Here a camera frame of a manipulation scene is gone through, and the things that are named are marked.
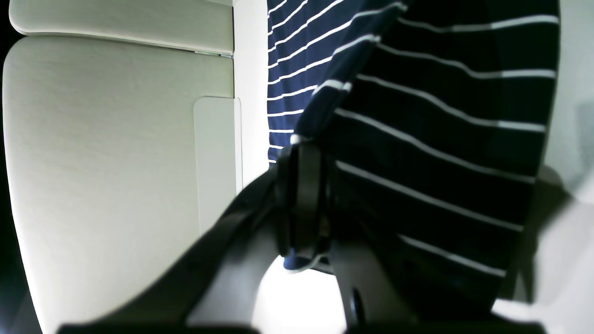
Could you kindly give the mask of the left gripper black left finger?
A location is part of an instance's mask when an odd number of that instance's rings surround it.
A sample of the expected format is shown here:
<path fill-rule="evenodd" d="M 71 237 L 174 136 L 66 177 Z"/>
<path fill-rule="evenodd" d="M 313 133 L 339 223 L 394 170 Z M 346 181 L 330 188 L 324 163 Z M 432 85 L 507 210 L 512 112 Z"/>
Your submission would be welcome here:
<path fill-rule="evenodd" d="M 232 201 L 215 225 L 155 283 L 112 313 L 60 334 L 256 334 L 261 279 L 295 249 L 289 213 L 299 146 Z"/>

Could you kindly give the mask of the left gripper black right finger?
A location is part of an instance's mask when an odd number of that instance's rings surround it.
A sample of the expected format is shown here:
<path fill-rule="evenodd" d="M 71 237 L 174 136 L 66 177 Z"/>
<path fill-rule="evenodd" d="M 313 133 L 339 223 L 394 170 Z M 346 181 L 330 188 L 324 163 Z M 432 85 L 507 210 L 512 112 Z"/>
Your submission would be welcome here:
<path fill-rule="evenodd" d="M 394 182 L 297 146 L 297 254 L 327 257 L 339 283 L 349 334 L 543 334 L 535 322 L 491 312 L 499 265 L 422 241 L 389 223 L 354 190 L 352 177 L 408 194 Z"/>

